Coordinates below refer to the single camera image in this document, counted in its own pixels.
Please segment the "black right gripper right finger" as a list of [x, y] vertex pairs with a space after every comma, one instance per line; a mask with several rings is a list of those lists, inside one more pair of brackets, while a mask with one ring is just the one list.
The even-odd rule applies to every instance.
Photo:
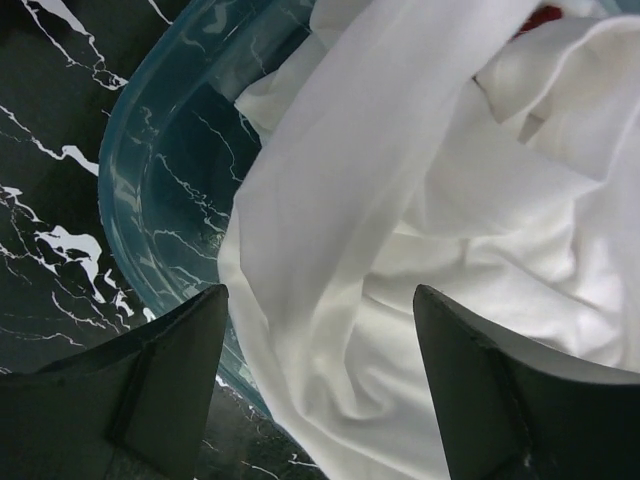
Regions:
[[417, 287], [414, 319], [453, 479], [636, 479], [639, 376]]

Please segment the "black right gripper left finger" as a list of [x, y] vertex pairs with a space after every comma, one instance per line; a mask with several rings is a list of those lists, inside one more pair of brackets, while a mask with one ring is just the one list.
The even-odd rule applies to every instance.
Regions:
[[228, 290], [34, 373], [1, 377], [4, 479], [191, 479]]

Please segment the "white printed t shirt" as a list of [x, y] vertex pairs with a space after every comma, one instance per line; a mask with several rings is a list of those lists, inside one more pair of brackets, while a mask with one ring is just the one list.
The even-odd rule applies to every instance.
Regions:
[[319, 1], [237, 99], [262, 149], [218, 269], [274, 420], [331, 479], [444, 479], [429, 285], [639, 367], [639, 19], [565, 1]]

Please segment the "clear blue plastic bin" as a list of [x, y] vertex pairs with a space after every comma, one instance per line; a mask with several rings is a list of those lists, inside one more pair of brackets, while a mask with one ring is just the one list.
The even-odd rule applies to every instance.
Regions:
[[102, 225], [155, 316], [219, 280], [233, 197], [261, 147], [236, 109], [309, 35], [309, 1], [193, 1], [122, 91], [99, 153]]

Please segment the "dark red t shirt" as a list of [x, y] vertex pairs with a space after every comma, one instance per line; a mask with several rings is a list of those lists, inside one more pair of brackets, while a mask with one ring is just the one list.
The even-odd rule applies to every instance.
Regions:
[[563, 10], [561, 7], [543, 3], [536, 10], [534, 10], [527, 20], [521, 25], [519, 30], [511, 37], [511, 39], [515, 39], [529, 31], [532, 31], [545, 23], [556, 21], [561, 19], [564, 16]]

